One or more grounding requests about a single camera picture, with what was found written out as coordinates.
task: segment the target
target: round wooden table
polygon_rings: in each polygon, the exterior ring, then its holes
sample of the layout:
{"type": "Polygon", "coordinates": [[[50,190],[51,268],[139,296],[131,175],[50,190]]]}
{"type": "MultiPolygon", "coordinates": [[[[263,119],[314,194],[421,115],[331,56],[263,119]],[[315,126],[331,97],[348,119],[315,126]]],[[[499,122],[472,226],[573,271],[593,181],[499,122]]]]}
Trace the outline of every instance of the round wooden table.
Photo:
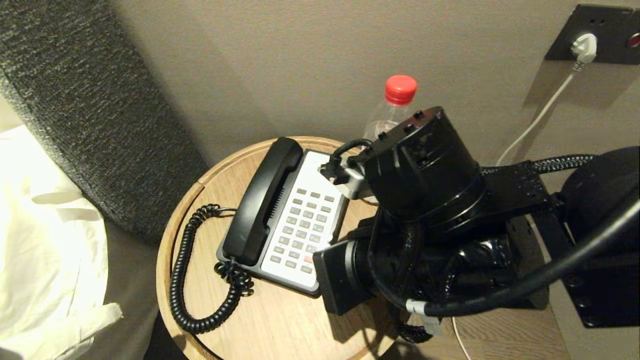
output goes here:
{"type": "MultiPolygon", "coordinates": [[[[292,137],[304,149],[333,152],[341,143],[310,136],[292,137]]],[[[391,319],[381,299],[372,299],[343,316],[328,314],[322,298],[312,299],[277,285],[255,280],[255,293],[242,298],[233,315],[219,328],[193,336],[174,321],[168,289],[182,230],[200,206],[213,203],[236,207],[271,143],[249,146],[214,166],[185,194],[165,229],[158,253],[156,290],[164,324],[185,355],[192,359],[373,359],[394,342],[391,319]]],[[[351,201],[340,237],[376,208],[351,201]]],[[[216,249],[232,218],[206,221],[196,234],[184,286],[188,311],[209,316],[228,291],[213,268],[216,249]]]]}

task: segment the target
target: white plug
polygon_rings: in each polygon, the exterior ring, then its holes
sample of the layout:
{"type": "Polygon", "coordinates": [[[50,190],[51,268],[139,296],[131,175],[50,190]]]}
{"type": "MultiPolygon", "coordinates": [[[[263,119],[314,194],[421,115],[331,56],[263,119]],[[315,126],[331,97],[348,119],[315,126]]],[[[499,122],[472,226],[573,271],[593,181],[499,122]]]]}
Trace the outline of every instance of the white plug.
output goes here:
{"type": "Polygon", "coordinates": [[[598,38],[592,34],[584,34],[575,39],[571,46],[571,52],[578,57],[578,61],[573,67],[576,71],[582,70],[582,68],[593,61],[596,58],[596,51],[598,50],[598,38]]]}

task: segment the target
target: wall socket plate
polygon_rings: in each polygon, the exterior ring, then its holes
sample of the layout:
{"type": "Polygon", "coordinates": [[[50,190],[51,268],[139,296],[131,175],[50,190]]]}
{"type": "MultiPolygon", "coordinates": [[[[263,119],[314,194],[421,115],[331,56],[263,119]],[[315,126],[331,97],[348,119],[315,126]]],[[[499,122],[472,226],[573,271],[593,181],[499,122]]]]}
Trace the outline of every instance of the wall socket plate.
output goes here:
{"type": "Polygon", "coordinates": [[[640,64],[640,46],[628,46],[632,36],[640,33],[640,10],[590,4],[576,6],[545,60],[575,61],[571,46],[576,38],[586,33],[598,38],[594,62],[640,64]]]}

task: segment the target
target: wooden floor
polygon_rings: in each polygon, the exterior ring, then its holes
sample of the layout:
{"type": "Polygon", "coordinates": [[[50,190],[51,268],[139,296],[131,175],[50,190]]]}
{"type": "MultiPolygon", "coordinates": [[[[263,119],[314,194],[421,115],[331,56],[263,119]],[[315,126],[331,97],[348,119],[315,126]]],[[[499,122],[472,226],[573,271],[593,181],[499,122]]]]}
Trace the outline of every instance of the wooden floor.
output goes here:
{"type": "MultiPolygon", "coordinates": [[[[473,360],[569,359],[550,307],[544,311],[498,309],[457,318],[456,323],[473,360]]],[[[418,345],[398,340],[381,358],[465,360],[450,318],[442,320],[442,330],[442,336],[418,345]]]]}

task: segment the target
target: plastic bottle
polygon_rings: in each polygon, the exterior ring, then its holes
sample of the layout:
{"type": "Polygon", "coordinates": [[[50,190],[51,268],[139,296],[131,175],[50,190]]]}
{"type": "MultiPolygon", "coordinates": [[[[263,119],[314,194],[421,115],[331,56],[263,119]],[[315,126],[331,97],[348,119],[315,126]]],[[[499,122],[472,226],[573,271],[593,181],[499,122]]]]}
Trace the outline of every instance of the plastic bottle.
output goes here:
{"type": "Polygon", "coordinates": [[[378,134],[393,129],[412,114],[411,101],[418,83],[411,76],[394,75],[387,79],[385,98],[369,116],[364,138],[375,141],[378,134]]]}

